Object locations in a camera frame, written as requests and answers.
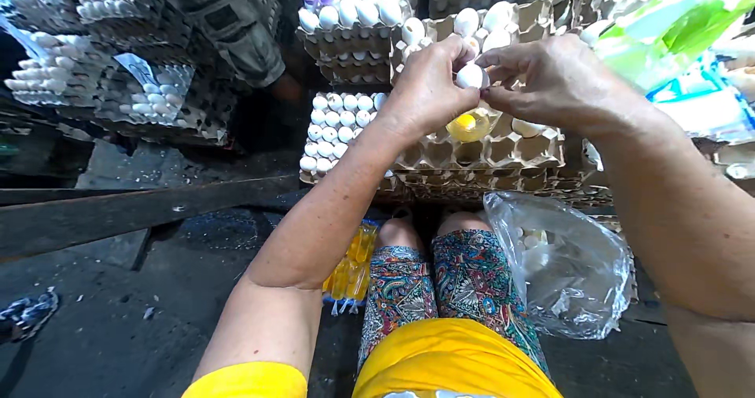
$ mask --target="wooden plank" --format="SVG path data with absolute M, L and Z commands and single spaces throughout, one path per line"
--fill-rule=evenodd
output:
M 116 236 L 296 190 L 297 175 L 0 208 L 0 262 Z

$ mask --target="yellow shirt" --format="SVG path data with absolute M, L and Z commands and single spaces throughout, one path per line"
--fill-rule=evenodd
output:
M 375 347 L 356 379 L 354 398 L 391 392 L 475 393 L 506 398 L 560 398 L 519 348 L 468 319 L 428 319 L 397 328 Z M 305 398 L 307 380 L 280 363 L 245 363 L 207 374 L 183 398 Z

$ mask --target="plastic bag of eggshells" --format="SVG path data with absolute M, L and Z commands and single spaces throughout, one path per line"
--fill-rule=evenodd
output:
M 488 192 L 485 211 L 535 328 L 603 339 L 630 302 L 626 242 L 555 199 Z

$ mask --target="shirt sleeve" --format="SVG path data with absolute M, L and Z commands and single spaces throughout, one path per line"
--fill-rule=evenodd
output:
M 307 379 L 283 363 L 230 365 L 202 376 L 182 398 L 306 398 Z

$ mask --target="knee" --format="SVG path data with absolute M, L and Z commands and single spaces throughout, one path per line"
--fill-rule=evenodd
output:
M 406 246 L 421 249 L 421 241 L 410 223 L 400 218 L 387 220 L 377 232 L 375 248 L 382 246 Z
M 438 236 L 444 236 L 449 232 L 467 229 L 493 231 L 493 229 L 477 215 L 472 214 L 471 212 L 456 212 L 443 221 L 438 229 Z

